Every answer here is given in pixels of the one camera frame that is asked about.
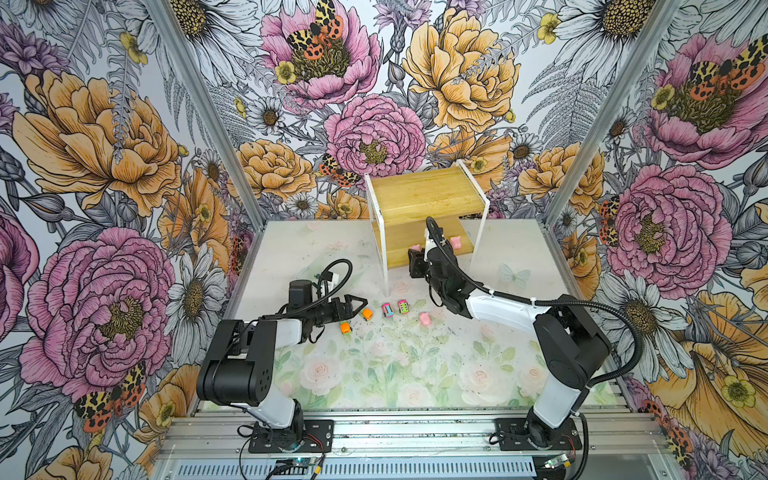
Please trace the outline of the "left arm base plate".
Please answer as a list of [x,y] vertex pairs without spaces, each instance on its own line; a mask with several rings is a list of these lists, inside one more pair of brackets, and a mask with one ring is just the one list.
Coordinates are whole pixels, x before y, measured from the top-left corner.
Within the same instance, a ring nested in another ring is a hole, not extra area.
[[334,429],[332,420],[304,420],[284,429],[256,423],[247,451],[251,454],[330,453]]

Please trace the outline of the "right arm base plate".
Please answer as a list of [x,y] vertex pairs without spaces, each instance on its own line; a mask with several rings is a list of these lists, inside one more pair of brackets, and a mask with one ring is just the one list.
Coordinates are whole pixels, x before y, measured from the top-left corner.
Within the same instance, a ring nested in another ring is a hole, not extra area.
[[497,418],[494,420],[494,432],[489,436],[489,443],[497,445],[502,451],[544,452],[582,449],[582,440],[571,418],[567,418],[557,428],[528,418]]

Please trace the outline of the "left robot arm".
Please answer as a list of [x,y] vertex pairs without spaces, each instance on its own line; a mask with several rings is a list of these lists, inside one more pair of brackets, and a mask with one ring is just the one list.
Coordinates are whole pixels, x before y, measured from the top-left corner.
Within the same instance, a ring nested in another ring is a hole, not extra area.
[[310,280],[289,284],[288,301],[276,314],[251,322],[223,320],[200,367],[199,399],[241,410],[273,430],[303,435],[300,403],[273,385],[278,349],[310,340],[313,330],[353,319],[368,300],[356,295],[319,296]]

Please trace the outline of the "pink green toy truck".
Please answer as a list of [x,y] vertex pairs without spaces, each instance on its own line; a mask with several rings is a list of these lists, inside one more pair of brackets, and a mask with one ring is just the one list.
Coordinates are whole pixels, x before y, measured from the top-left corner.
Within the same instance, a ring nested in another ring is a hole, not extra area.
[[397,302],[397,308],[398,308],[399,313],[402,314],[402,315],[406,315],[410,311],[409,304],[408,304],[408,302],[406,300],[399,300]]

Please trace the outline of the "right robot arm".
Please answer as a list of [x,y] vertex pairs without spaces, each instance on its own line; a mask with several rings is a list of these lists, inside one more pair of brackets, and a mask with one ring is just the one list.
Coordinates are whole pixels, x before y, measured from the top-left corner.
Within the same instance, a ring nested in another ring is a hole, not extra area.
[[570,295],[537,300],[493,290],[474,281],[447,245],[409,249],[409,274],[424,278],[451,313],[533,333],[548,377],[516,435],[543,449],[554,432],[583,404],[590,381],[610,351],[582,302]]

